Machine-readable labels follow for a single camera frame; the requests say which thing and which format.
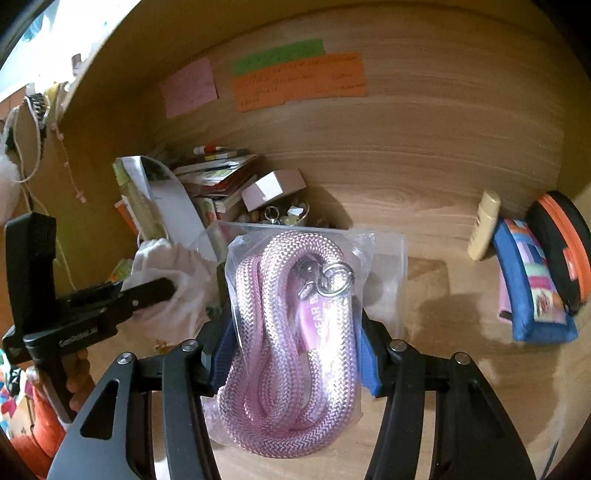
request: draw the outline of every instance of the metal carabiner clip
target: metal carabiner clip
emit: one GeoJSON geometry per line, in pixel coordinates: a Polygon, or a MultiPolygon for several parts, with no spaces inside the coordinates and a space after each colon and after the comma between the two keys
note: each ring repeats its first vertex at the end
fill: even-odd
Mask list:
{"type": "Polygon", "coordinates": [[[314,289],[316,289],[316,291],[323,297],[330,299],[339,297],[350,292],[355,282],[355,273],[353,272],[353,269],[349,264],[344,262],[327,264],[322,268],[322,271],[320,271],[320,264],[317,261],[314,261],[311,264],[306,264],[304,270],[313,273],[313,278],[312,280],[306,281],[304,286],[298,292],[298,298],[300,300],[305,300],[314,289]],[[329,289],[330,278],[337,274],[346,275],[345,283],[336,290],[331,290],[329,289]]]}

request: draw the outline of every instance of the blue pencil case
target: blue pencil case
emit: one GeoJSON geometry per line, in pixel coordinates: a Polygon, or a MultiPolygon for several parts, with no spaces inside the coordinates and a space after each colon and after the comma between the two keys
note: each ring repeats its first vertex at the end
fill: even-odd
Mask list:
{"type": "Polygon", "coordinates": [[[525,222],[500,219],[492,239],[511,302],[513,338],[528,343],[566,343],[578,337],[550,277],[540,244],[525,222]]]}

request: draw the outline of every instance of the green sticky note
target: green sticky note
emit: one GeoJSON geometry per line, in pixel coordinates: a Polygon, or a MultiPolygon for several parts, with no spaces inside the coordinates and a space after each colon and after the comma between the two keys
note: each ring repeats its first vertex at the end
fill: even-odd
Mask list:
{"type": "Polygon", "coordinates": [[[282,47],[270,50],[259,51],[248,57],[238,60],[234,64],[234,75],[240,76],[255,70],[264,69],[280,63],[287,63],[293,60],[306,59],[308,57],[319,57],[324,55],[322,40],[303,40],[282,47]]]}

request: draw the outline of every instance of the finger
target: finger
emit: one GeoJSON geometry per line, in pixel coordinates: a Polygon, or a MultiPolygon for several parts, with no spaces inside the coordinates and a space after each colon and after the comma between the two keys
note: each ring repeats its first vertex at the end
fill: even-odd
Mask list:
{"type": "Polygon", "coordinates": [[[61,357],[61,364],[64,367],[64,372],[66,372],[66,377],[70,378],[76,371],[78,357],[75,353],[68,353],[61,357]]]}
{"type": "Polygon", "coordinates": [[[35,385],[35,387],[40,387],[43,384],[39,370],[35,365],[27,368],[25,370],[25,375],[27,376],[27,380],[29,380],[32,385],[35,385]]]}
{"type": "Polygon", "coordinates": [[[71,393],[76,393],[85,384],[90,377],[90,362],[88,360],[80,360],[71,375],[68,376],[66,388],[71,393]]]}
{"type": "Polygon", "coordinates": [[[80,411],[82,405],[84,405],[86,400],[88,400],[88,397],[90,396],[90,393],[92,393],[94,387],[95,383],[92,380],[92,377],[88,377],[82,388],[72,395],[72,398],[70,399],[70,408],[74,411],[80,411]]]}

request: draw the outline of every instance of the braided rope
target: braided rope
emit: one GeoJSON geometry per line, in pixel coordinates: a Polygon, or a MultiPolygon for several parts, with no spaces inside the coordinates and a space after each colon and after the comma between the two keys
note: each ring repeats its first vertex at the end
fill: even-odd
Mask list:
{"type": "MultiPolygon", "coordinates": [[[[330,335],[321,348],[306,352],[311,391],[304,398],[298,339],[286,297],[290,273],[309,255],[324,264],[344,261],[343,252],[325,236],[286,232],[274,237],[262,256],[244,259],[236,270],[242,348],[219,393],[220,417],[238,445],[266,457],[296,458],[331,444],[348,424],[357,400],[349,293],[331,299],[330,335]]],[[[329,287],[336,291],[345,281],[337,273],[329,287]]]]}

